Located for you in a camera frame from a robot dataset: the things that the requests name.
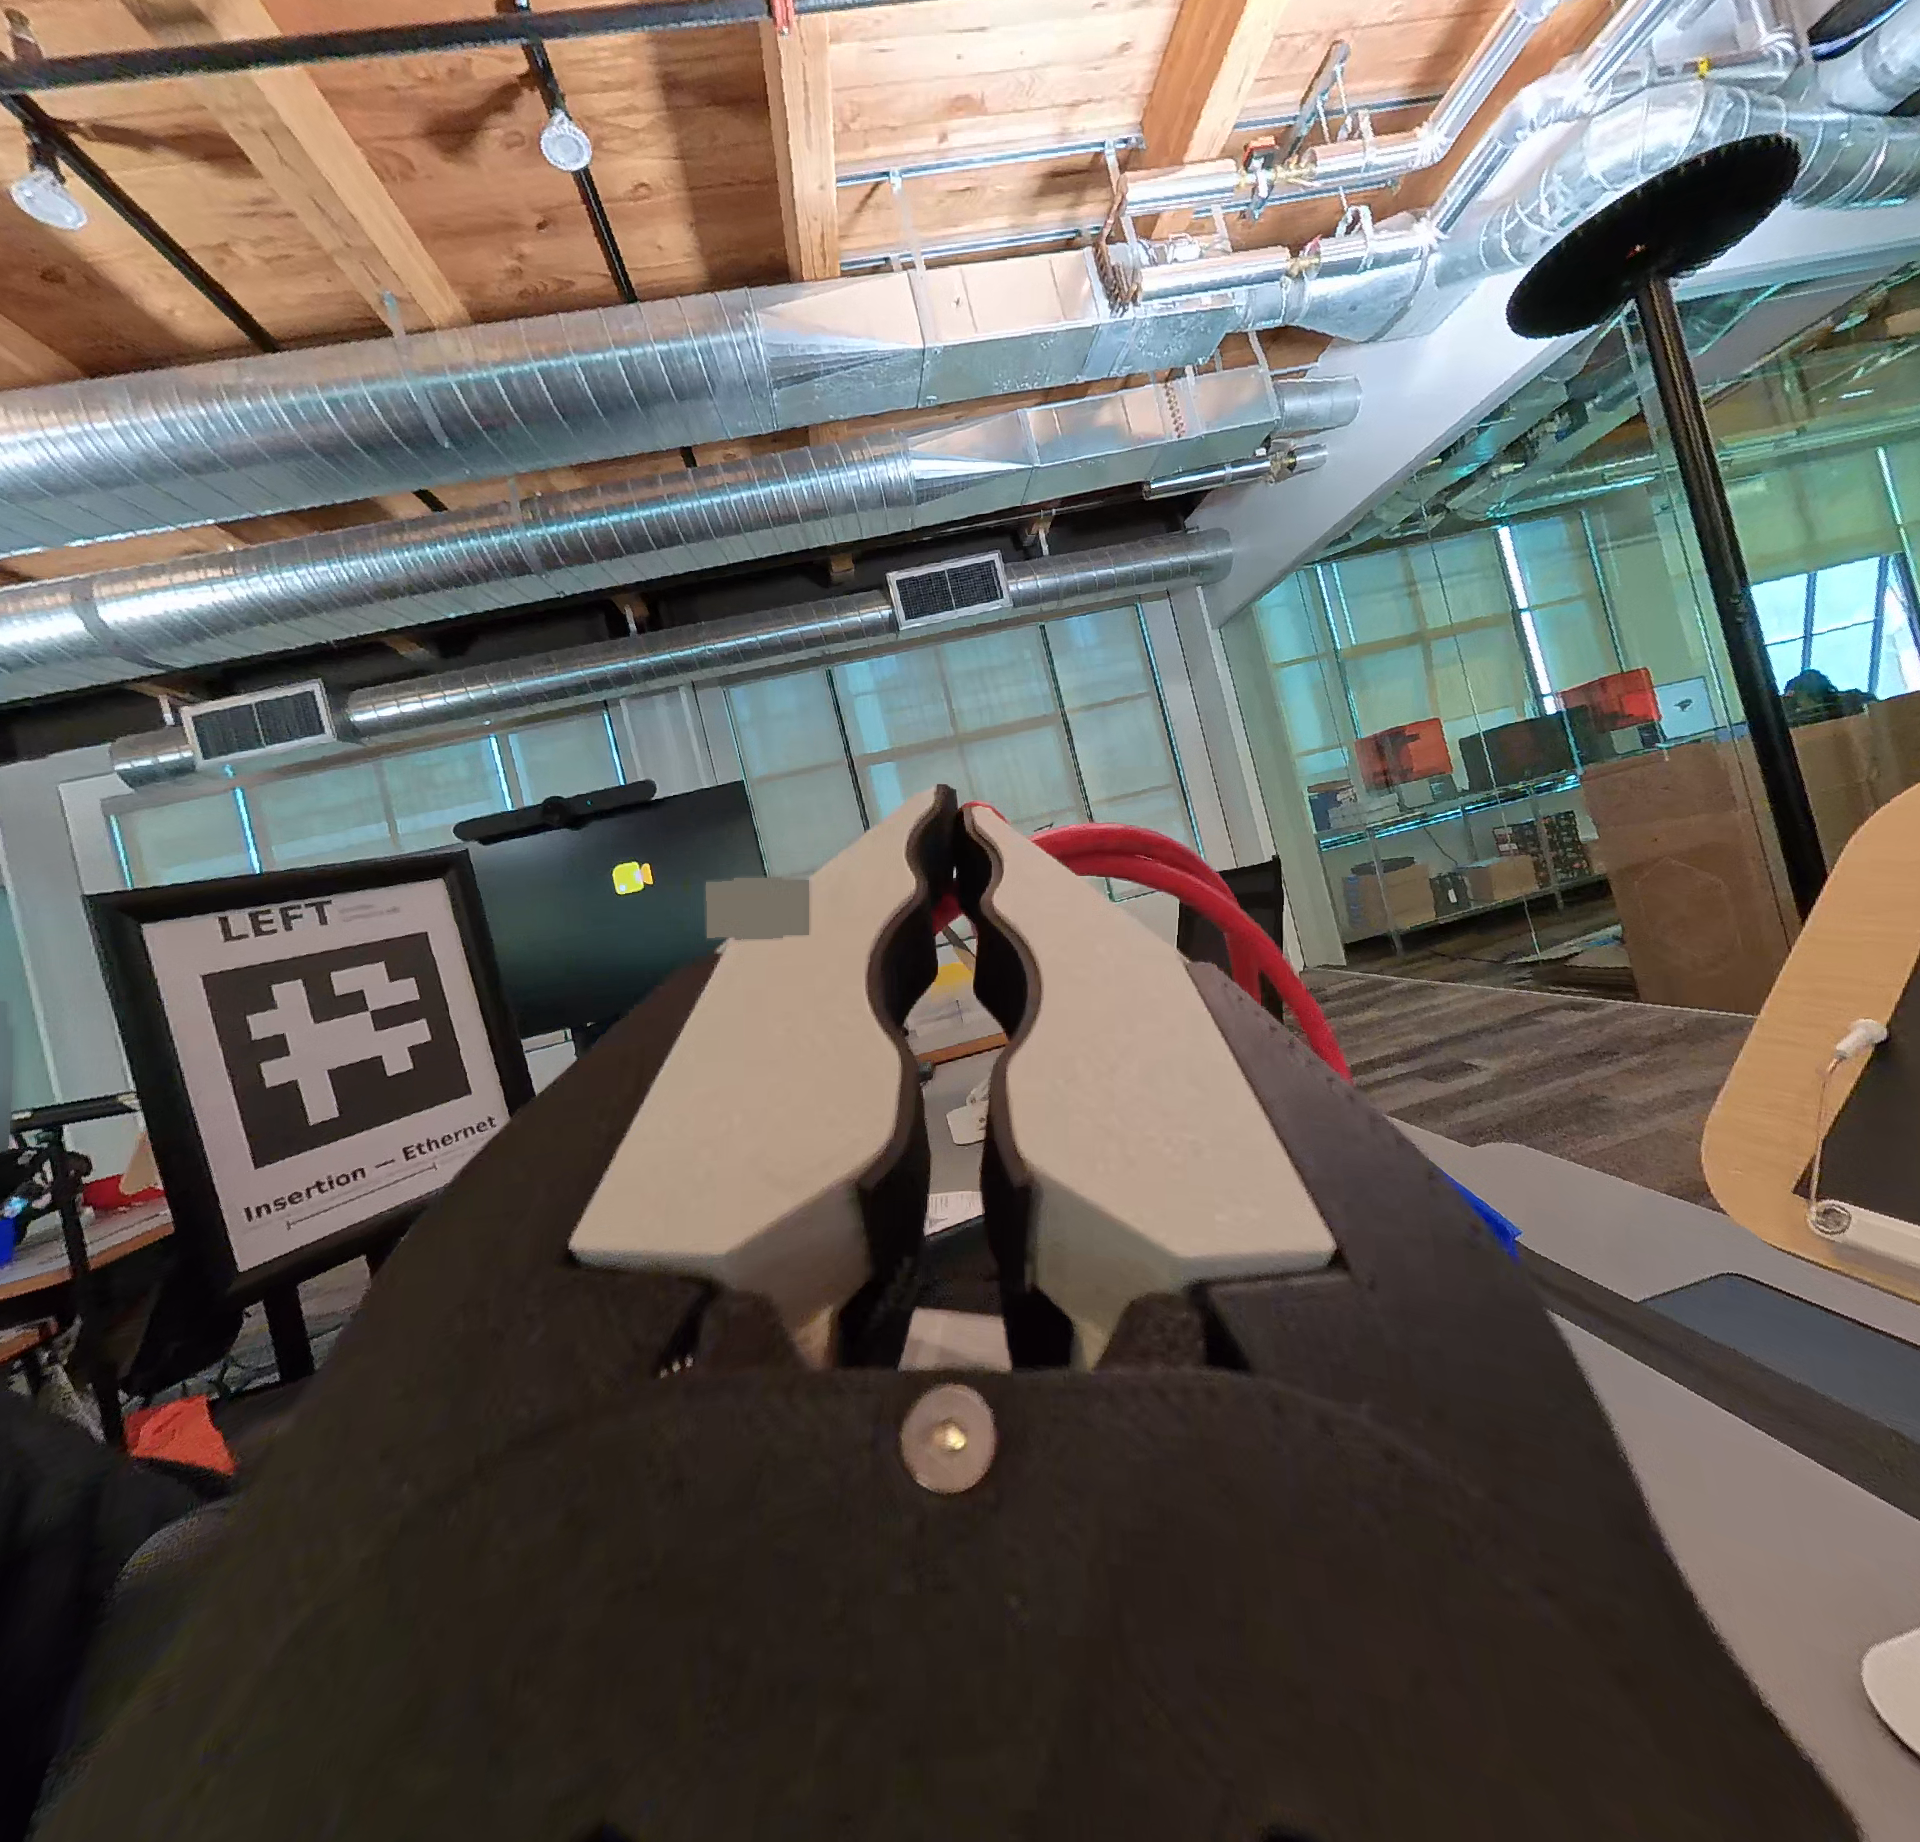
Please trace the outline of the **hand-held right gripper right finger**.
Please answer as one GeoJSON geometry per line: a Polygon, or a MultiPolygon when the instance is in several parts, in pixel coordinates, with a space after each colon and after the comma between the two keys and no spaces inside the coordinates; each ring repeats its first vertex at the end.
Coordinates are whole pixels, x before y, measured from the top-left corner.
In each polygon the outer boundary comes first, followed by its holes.
{"type": "Polygon", "coordinates": [[[1103,1352],[1148,1296],[1327,1272],[1338,1242],[1204,989],[1309,1053],[1332,1032],[1276,943],[1187,845],[1125,823],[1028,838],[955,823],[975,989],[1004,1028],[982,1195],[1009,1352],[1103,1352]]]}

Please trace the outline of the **black wall monitor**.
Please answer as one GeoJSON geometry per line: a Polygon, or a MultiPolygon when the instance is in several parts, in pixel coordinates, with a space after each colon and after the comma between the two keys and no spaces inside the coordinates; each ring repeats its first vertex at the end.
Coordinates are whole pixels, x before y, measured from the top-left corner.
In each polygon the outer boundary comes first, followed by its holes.
{"type": "Polygon", "coordinates": [[[715,949],[709,882],[764,875],[740,780],[466,852],[519,1036],[602,1034],[715,949]]]}

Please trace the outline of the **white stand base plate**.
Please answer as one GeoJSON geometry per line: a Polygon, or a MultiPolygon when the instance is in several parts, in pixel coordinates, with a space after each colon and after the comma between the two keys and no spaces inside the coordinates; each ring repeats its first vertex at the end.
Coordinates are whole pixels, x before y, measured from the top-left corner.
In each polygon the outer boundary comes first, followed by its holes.
{"type": "Polygon", "coordinates": [[[1874,1642],[1860,1656],[1860,1687],[1885,1730],[1920,1758],[1920,1627],[1874,1642]]]}

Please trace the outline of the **bent silver duct cluster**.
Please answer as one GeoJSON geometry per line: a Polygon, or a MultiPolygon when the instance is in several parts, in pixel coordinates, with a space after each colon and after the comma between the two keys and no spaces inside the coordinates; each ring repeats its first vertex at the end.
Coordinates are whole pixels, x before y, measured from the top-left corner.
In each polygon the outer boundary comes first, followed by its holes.
{"type": "Polygon", "coordinates": [[[1216,301],[1241,328],[1413,336],[1686,152],[1804,143],[1787,201],[1915,196],[1915,0],[1514,0],[1427,122],[1117,184],[1091,251],[1115,309],[1216,301]]]}

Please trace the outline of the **small duct vent grille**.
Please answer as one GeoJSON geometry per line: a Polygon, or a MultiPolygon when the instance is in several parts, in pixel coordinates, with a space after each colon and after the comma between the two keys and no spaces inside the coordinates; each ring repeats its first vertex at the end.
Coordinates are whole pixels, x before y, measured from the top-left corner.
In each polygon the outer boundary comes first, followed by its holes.
{"type": "Polygon", "coordinates": [[[982,619],[988,613],[1013,607],[996,548],[889,569],[887,597],[898,633],[982,619]]]}

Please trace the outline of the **large duct vent grille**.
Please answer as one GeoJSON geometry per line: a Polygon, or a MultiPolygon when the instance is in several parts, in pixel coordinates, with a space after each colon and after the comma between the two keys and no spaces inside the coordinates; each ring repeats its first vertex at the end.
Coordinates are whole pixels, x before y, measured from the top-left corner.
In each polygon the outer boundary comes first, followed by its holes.
{"type": "Polygon", "coordinates": [[[322,680],[190,702],[178,710],[178,725],[198,767],[333,746],[339,739],[322,680]]]}

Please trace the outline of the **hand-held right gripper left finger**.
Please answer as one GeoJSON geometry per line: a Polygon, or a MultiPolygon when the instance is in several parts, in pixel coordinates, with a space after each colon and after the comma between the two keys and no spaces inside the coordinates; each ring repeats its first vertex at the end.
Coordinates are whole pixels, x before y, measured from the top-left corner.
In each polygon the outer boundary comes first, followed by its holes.
{"type": "Polygon", "coordinates": [[[908,1015],[935,980],[958,797],[898,805],[807,883],[807,932],[732,937],[567,1251],[706,1280],[894,1367],[923,1283],[930,1154],[908,1015]]]}

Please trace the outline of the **black floor lamp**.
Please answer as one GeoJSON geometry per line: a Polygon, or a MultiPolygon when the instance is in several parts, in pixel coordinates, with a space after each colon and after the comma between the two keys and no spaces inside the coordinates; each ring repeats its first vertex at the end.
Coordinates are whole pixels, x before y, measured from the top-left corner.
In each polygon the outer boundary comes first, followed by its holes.
{"type": "Polygon", "coordinates": [[[1625,307],[1638,311],[1787,891],[1795,912],[1810,919],[1827,882],[1827,862],[1672,296],[1678,276],[1713,264],[1782,204],[1800,167],[1799,156],[1782,134],[1754,134],[1649,177],[1580,222],[1526,268],[1506,303],[1506,328],[1516,337],[1545,341],[1599,328],[1625,307]]]}

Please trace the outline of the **red cloth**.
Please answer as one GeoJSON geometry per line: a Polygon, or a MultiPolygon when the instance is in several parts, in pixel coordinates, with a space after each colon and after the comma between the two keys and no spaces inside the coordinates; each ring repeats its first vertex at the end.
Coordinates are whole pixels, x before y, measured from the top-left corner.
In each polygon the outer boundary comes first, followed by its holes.
{"type": "Polygon", "coordinates": [[[192,1469],[214,1477],[234,1474],[234,1457],[218,1429],[205,1396],[178,1396],[124,1414],[124,1441],[132,1459],[168,1469],[192,1469]]]}

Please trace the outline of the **brown wooden cabinet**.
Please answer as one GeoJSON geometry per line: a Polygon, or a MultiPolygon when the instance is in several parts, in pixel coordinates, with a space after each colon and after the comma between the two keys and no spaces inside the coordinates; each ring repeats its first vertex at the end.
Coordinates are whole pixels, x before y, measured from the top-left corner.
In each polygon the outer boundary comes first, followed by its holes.
{"type": "Polygon", "coordinates": [[[1758,1014],[1799,915],[1744,737],[1695,739],[1585,767],[1638,998],[1758,1014]]]}

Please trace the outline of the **black board with wooden edge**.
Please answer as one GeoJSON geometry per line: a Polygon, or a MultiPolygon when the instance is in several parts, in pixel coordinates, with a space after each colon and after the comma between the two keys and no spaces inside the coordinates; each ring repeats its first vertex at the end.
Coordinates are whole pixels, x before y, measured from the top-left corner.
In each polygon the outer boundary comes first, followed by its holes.
{"type": "Polygon", "coordinates": [[[1841,849],[1704,1129],[1717,1205],[1819,1267],[1804,1222],[1816,1075],[1860,1019],[1885,1043],[1836,1076],[1822,1193],[1918,1224],[1918,790],[1841,849]]]}

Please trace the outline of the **framed marker sign on easel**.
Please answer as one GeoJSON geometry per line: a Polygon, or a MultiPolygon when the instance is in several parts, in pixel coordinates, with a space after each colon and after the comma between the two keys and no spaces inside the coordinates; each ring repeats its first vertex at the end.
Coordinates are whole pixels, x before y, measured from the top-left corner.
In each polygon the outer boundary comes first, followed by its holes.
{"type": "Polygon", "coordinates": [[[258,1300],[403,1230],[533,1101],[466,849],[86,898],[181,1253],[258,1300]]]}

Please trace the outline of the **blue bin with tag sticker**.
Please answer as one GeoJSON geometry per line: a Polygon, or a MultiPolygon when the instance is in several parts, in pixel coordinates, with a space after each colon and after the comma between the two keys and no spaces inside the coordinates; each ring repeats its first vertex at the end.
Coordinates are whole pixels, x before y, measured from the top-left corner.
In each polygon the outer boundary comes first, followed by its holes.
{"type": "Polygon", "coordinates": [[[1492,1203],[1488,1203],[1476,1189],[1465,1187],[1460,1180],[1456,1180],[1447,1170],[1439,1170],[1435,1163],[1435,1175],[1439,1175],[1443,1183],[1451,1184],[1454,1193],[1460,1195],[1460,1200],[1473,1212],[1479,1224],[1496,1237],[1500,1251],[1510,1259],[1521,1259],[1521,1230],[1510,1216],[1497,1212],[1492,1203]]]}

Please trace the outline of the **silver duct with vents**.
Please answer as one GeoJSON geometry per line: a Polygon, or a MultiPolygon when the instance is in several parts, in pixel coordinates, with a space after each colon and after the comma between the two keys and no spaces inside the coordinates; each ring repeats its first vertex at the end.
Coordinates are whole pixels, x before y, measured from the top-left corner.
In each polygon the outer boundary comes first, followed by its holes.
{"type": "Polygon", "coordinates": [[[527,654],[479,669],[378,683],[347,697],[345,746],[388,746],[433,731],[488,731],[587,702],[699,680],[738,680],[1062,613],[1124,607],[1166,592],[1220,582],[1232,565],[1232,536],[1195,528],[1004,563],[1000,603],[908,627],[898,626],[894,594],[880,588],[648,630],[586,648],[527,654]]]}

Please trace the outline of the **black ceiling pipe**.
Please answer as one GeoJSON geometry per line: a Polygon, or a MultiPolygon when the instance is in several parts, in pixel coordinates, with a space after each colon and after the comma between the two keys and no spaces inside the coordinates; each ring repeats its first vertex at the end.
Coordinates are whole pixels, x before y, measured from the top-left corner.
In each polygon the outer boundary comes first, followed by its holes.
{"type": "Polygon", "coordinates": [[[202,82],[308,70],[345,61],[388,61],[428,52],[471,52],[527,43],[583,43],[636,35],[690,35],[709,30],[759,30],[832,14],[867,14],[898,6],[950,6],[960,0],[662,0],[608,3],[553,11],[508,11],[455,22],[416,22],[378,30],[326,30],[313,35],[264,35],[143,49],[98,49],[15,57],[2,65],[4,101],[106,85],[202,82]]]}

